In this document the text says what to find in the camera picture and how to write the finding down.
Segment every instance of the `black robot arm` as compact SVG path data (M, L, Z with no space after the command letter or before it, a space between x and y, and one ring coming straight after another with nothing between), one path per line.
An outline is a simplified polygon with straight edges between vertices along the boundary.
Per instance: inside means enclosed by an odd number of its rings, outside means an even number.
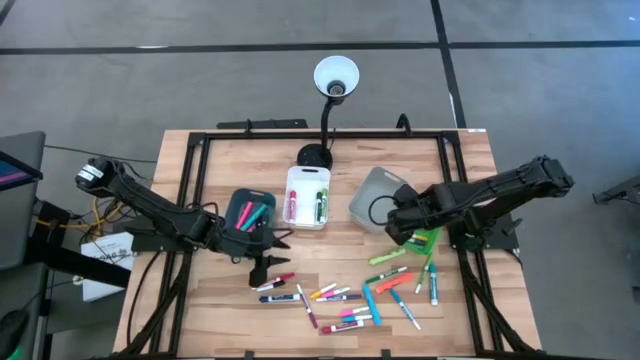
M114 197L130 206L151 220L155 230L168 239L233 258L254 259L255 267L249 276L249 284L253 287L266 281L269 266L289 261L263 257L263 252L271 247L289 248L267 226L258 226L251 233L225 228L224 218L218 215L214 203L215 213L200 207L181 208L138 184L127 174L125 165L128 164L104 157L89 159L76 175L76 185L98 198Z
M394 194L398 209L387 214L385 231L399 245L417 229L463 221L466 232L482 237L496 219L534 199L564 196L573 186L558 160L539 156L530 163L472 183L431 185L418 194L403 185Z

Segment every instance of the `white lamp shade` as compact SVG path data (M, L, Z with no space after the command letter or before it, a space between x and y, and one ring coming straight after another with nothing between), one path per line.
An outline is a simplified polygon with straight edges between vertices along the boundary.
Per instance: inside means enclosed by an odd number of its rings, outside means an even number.
M348 57L335 55L322 59L313 72L313 81L320 92L330 98L343 98L353 92L360 80L360 71ZM330 93L330 85L339 84L343 91Z

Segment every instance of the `wooden tabletop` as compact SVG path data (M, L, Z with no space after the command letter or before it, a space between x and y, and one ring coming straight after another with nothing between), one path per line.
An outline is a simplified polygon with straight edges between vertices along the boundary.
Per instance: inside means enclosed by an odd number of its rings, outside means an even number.
M172 201L178 193L188 133L167 131L160 150L152 189ZM470 181L496 173L486 132L460 130L460 140ZM309 142L213 141L202 203L215 201L224 214L234 190L246 187L267 191L276 196L276 213L280 214L278 220L281 220L287 170L296 165L298 150ZM198 154L197 150L191 179L195 178ZM348 205L374 166L382 166L406 179L418 191L443 182L435 140L336 140L332 154L329 222L322 231L296 231L286 239L290 250L271 251L274 255L290 258L291 262L270 268L269 278L287 272L295 272L296 276L268 295L296 293L295 284L299 283L309 296L332 282L361 293L365 279L403 265L408 266L408 271L416 277L419 275L424 258L415 254L369 266L369 258L396 246L385 234L369 234L351 222ZM449 159L455 176L451 151ZM193 181L189 193L193 193ZM258 302L259 295L247 285L252 261L234 265L226 255L198 251L191 268L178 355L243 356L245 350L253 350L256 356L379 356L381 349L390 349L394 356L472 355L473 343L457 256L449 247L446 231L441 232L434 252L438 267L438 306L430 304L424 287L420 295L414 294L415 281L397 287L422 331L413 327L389 293L378 295L374 292L382 326L376 327L367 320L362 329L320 335L311 326L302 303ZM496 305L526 342L539 347L520 265L504 251L486 251L485 254ZM150 258L151 254L142 254L135 260L114 351L126 345L131 301ZM142 287L134 311L132 334L142 328L155 309L163 266L164 255L161 255ZM340 323L342 310L359 306L366 306L366 302L311 303L320 327ZM490 348L485 312L479 303L478 308L485 347ZM168 346L172 318L170 309L163 326L161 349Z

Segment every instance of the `gray floor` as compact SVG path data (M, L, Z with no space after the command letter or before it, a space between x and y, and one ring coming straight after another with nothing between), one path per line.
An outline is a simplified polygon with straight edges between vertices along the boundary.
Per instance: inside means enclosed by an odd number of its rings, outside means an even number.
M450 41L640 37L640 7L631 0L441 3ZM433 24L427 0L18 0L0 27L0 47L434 41ZM294 117L318 126L322 99L311 73L329 53L0 56L0 135L44 130L49 144L155 158L165 129ZM332 126L386 127L400 112L414 127L454 126L438 50L341 53L360 66L362 82L334 110ZM635 359L640 305L628 254L640 247L639 209L595 206L591 193L640 174L640 49L452 57L467 124L488 129L499 170L548 154L576 180L566 198L515 214L525 219L518 234L544 348ZM73 185L85 160L47 150L39 196L87 210L90 198ZM107 354L116 325L57 335L53 359Z

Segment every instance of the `lamp base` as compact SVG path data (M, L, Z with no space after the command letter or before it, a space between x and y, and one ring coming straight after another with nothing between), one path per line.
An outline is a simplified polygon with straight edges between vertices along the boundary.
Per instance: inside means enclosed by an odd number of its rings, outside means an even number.
M309 144L298 152L298 165L323 167L331 170L333 156L328 149L325 151L322 145Z

